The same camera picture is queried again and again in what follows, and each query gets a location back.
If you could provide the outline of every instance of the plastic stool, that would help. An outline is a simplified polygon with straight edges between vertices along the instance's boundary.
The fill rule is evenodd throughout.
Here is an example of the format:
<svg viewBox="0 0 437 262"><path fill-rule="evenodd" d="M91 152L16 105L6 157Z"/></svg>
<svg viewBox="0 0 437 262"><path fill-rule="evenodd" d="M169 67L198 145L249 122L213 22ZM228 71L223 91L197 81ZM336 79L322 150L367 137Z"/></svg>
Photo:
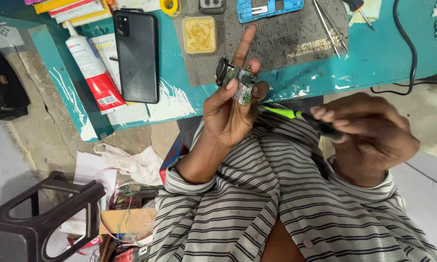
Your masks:
<svg viewBox="0 0 437 262"><path fill-rule="evenodd" d="M95 180L76 185L54 178L61 172L53 171L49 177L0 206L0 262L59 262L76 253L99 235L97 201L105 195L102 184ZM51 189L73 194L68 200L40 214L38 192ZM31 199L30 218L9 215L17 205ZM47 255L47 242L52 233L66 220L86 209L86 236L57 257Z"/></svg>

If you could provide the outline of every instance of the workbench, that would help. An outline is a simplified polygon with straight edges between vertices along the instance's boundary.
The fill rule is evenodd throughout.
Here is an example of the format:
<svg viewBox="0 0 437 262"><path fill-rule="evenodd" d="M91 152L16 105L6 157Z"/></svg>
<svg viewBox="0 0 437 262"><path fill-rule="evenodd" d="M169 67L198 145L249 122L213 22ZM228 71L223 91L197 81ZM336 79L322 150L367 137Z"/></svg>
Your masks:
<svg viewBox="0 0 437 262"><path fill-rule="evenodd" d="M3 2L1 1L0 8L6 7ZM367 24L350 27L349 55L343 55L341 60L335 56L260 73L259 79L267 81L271 87L263 102L307 98L408 80L412 56L395 26L393 2L394 0L383 0L380 18L373 23L375 31ZM416 79L420 79L437 74L437 17L431 16L436 1L413 2L400 1L398 10L399 19L418 53ZM151 115L149 120L114 125L107 116L100 115L82 74L65 46L64 41L69 37L66 29L55 25L55 21L49 20L50 17L29 19L30 15L24 15L23 10L0 13L0 23L29 28L36 48L53 75L54 83L81 133L82 140L92 142L101 140L116 130L202 115L204 100L217 89L214 83L198 87L189 85L180 51L182 47L178 44L173 19L160 10L153 14L159 22L161 101L157 105L147 105ZM89 38L102 35L96 26L107 29L108 33L114 32L112 20L105 19L82 26L80 33ZM124 114L130 114L135 119L137 112L129 110Z"/></svg>

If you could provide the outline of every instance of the black bag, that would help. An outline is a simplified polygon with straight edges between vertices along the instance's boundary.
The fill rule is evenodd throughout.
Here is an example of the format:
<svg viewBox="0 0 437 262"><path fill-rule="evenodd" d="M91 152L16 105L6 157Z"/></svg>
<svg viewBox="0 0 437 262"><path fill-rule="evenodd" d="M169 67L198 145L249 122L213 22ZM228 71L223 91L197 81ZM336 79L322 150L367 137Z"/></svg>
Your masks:
<svg viewBox="0 0 437 262"><path fill-rule="evenodd" d="M0 120L28 114L29 98L12 67L0 53Z"/></svg>

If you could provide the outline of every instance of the blue phone frame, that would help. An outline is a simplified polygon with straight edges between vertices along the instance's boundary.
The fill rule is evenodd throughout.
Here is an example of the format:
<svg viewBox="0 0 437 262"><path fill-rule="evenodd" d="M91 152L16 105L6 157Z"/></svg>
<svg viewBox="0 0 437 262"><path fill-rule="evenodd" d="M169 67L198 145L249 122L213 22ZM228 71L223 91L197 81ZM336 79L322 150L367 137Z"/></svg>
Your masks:
<svg viewBox="0 0 437 262"><path fill-rule="evenodd" d="M275 10L275 0L269 0L267 2L267 13L252 15L251 0L237 0L236 10L238 12L238 20L241 23L254 21L263 17L284 14L300 10L304 6L304 0L282 0L283 9Z"/></svg>

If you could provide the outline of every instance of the striped shirt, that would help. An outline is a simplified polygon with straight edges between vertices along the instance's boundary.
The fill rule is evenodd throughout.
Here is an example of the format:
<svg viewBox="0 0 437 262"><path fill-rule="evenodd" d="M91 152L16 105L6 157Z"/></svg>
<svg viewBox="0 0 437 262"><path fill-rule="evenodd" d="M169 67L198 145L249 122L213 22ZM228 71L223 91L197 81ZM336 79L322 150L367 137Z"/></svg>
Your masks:
<svg viewBox="0 0 437 262"><path fill-rule="evenodd" d="M374 188L354 186L318 142L307 122L261 111L210 182L186 182L179 157L156 199L149 261L260 261L277 218L308 262L437 261L390 172Z"/></svg>

